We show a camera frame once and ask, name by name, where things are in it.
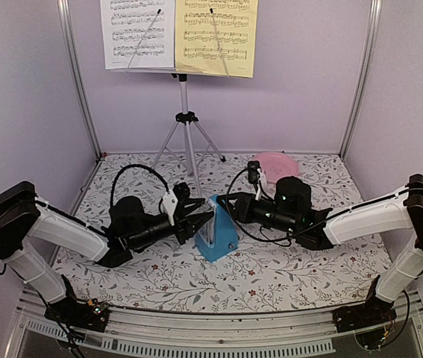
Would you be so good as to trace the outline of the blue metronome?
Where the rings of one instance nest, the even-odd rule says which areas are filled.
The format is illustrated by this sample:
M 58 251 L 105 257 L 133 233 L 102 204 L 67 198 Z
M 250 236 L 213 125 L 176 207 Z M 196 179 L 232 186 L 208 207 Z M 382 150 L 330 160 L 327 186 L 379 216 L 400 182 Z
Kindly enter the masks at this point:
M 218 203 L 218 195 L 210 196 L 205 205 L 205 213 L 213 212 L 213 217 L 201 227 L 195 238 L 195 246 L 201 256 L 214 263 L 238 248 L 238 234 L 227 211 Z

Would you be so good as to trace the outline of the white perforated music stand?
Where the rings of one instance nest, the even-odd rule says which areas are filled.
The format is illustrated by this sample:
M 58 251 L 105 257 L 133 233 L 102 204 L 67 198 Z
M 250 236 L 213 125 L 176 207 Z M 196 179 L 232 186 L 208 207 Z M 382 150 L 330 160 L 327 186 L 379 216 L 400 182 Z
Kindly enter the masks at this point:
M 171 69 L 130 69 L 130 70 L 124 70 L 124 69 L 113 69 L 115 71 L 123 71 L 123 72 L 138 72 L 138 71 L 145 71 L 145 72 L 154 72 L 157 73 L 159 71 L 164 72 L 170 72 L 172 76 L 176 79 L 178 79 L 178 83 L 181 87 L 181 104 L 182 104 L 182 110 L 181 112 L 176 116 L 175 123 L 177 125 L 182 124 L 184 125 L 184 136 L 185 136 L 185 146 L 187 151 L 187 161 L 189 164 L 189 173 L 193 172 L 193 169 L 195 167 L 195 161 L 193 159 L 192 153 L 192 137 L 191 137 L 191 127 L 193 125 L 198 125 L 198 119 L 196 118 L 195 114 L 193 114 L 189 108 L 187 103 L 187 78 L 189 75 L 199 75 L 199 74 L 188 74 L 185 72 L 178 72 L 175 68 L 175 66 Z

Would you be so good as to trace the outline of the yellow sheet music page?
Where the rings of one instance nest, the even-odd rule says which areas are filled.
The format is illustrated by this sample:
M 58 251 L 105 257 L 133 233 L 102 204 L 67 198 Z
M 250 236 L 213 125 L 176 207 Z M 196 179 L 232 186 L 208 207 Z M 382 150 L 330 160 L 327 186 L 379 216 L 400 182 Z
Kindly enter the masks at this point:
M 257 10 L 256 0 L 176 1 L 176 70 L 252 78 Z

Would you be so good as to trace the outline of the white sheet music page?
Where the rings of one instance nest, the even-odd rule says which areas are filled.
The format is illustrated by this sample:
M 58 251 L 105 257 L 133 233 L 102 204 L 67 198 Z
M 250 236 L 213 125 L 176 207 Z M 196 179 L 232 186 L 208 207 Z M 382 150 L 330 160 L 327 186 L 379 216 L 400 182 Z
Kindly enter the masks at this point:
M 105 69 L 171 69 L 175 66 L 175 2 L 100 2 Z

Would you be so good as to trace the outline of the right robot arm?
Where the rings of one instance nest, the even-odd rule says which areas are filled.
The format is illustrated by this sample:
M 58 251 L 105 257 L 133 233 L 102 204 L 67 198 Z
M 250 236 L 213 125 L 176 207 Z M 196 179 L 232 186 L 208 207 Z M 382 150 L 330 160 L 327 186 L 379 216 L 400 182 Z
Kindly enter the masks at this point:
M 287 234 L 300 246 L 320 251 L 351 239 L 409 229 L 412 237 L 397 260 L 372 283 L 358 319 L 373 325 L 386 315 L 400 293 L 423 273 L 423 175 L 412 175 L 406 186 L 354 206 L 314 210 L 311 187 L 291 176 L 278 180 L 275 196 L 226 192 L 217 198 L 237 224 L 261 224 Z

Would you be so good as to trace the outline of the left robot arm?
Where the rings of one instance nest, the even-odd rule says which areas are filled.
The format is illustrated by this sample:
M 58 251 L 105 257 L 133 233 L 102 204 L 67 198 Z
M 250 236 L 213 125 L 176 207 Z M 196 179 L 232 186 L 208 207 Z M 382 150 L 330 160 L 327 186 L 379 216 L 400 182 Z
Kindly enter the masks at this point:
M 109 209 L 110 226 L 96 229 L 64 213 L 23 181 L 0 194 L 0 260 L 34 287 L 68 324 L 83 318 L 83 307 L 67 291 L 66 281 L 38 254 L 32 238 L 75 251 L 86 259 L 115 268 L 149 246 L 173 236 L 179 244 L 194 237 L 213 217 L 203 198 L 191 198 L 181 183 L 163 196 L 163 213 L 144 211 L 141 200 L 126 196 Z

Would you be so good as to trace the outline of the pink plate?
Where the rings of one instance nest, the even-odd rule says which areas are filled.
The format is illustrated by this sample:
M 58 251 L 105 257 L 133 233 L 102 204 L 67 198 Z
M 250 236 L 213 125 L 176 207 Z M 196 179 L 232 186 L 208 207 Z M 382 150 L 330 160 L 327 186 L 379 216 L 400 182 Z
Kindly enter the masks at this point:
M 277 183 L 285 177 L 298 176 L 298 163 L 288 154 L 278 152 L 263 152 L 252 157 L 258 161 L 270 183 Z

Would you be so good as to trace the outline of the front aluminium rail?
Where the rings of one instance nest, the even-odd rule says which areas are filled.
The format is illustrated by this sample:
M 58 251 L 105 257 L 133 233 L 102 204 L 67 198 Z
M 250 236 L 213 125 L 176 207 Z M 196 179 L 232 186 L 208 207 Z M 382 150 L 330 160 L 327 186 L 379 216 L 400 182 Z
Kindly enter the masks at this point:
M 423 304 L 416 292 L 395 303 L 387 346 L 372 350 L 374 325 L 340 332 L 333 309 L 279 313 L 168 313 L 110 309 L 104 332 L 80 330 L 72 350 L 26 290 L 13 316 L 5 357 L 423 357 Z

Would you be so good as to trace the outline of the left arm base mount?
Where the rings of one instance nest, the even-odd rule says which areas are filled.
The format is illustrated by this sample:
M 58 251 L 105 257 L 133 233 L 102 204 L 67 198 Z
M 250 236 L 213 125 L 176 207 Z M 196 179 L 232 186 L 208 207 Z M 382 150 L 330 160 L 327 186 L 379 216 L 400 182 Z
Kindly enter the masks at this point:
M 76 301 L 65 297 L 54 304 L 47 304 L 45 318 L 72 327 L 103 333 L 108 323 L 110 311 L 105 305 Z

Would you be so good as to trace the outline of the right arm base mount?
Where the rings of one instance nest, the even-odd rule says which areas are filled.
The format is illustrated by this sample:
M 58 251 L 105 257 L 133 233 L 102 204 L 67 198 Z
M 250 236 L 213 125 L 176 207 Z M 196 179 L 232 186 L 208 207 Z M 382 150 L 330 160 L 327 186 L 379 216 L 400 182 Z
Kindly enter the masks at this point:
M 397 318 L 393 304 L 369 298 L 362 304 L 343 306 L 332 312 L 337 332 L 361 330 L 378 325 L 378 328 L 357 333 L 357 344 L 367 351 L 382 348 Z

